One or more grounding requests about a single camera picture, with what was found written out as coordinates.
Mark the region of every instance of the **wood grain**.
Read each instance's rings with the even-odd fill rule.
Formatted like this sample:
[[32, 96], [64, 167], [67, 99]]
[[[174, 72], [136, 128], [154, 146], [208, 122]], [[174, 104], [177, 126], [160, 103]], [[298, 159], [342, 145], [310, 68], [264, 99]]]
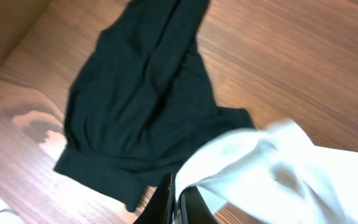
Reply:
[[[0, 196], [28, 223], [132, 223], [112, 198], [52, 172], [68, 88], [126, 0], [54, 0], [0, 68]], [[358, 152], [358, 4], [212, 0], [199, 50], [219, 105], [258, 128], [291, 118], [320, 146]], [[257, 223], [232, 205], [221, 223]]]

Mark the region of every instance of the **wooden floor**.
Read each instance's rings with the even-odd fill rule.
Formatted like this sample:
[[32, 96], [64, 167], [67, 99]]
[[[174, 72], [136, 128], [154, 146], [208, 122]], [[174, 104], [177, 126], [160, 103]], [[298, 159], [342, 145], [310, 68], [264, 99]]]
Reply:
[[[68, 88], [126, 0], [54, 0], [0, 68], [0, 196], [28, 223], [132, 223], [135, 213], [52, 171]], [[212, 0], [198, 33], [219, 105], [258, 128], [291, 118], [320, 146], [358, 152], [358, 4]], [[229, 205], [221, 223], [254, 223]]]

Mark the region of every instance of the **black cloth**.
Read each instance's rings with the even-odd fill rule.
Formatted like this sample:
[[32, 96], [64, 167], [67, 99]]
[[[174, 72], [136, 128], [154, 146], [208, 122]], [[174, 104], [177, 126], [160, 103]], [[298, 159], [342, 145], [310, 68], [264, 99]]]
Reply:
[[125, 203], [176, 173], [204, 143], [252, 127], [217, 107], [195, 34], [207, 0], [136, 0], [102, 31], [70, 88], [55, 171]]

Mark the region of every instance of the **white cloth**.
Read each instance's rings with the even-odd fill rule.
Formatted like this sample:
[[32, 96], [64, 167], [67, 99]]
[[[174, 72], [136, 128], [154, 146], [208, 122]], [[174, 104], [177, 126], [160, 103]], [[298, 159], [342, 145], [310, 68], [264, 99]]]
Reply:
[[293, 121], [217, 137], [175, 184], [176, 200], [197, 186], [212, 213], [231, 202], [266, 223], [358, 223], [358, 153], [315, 146]]

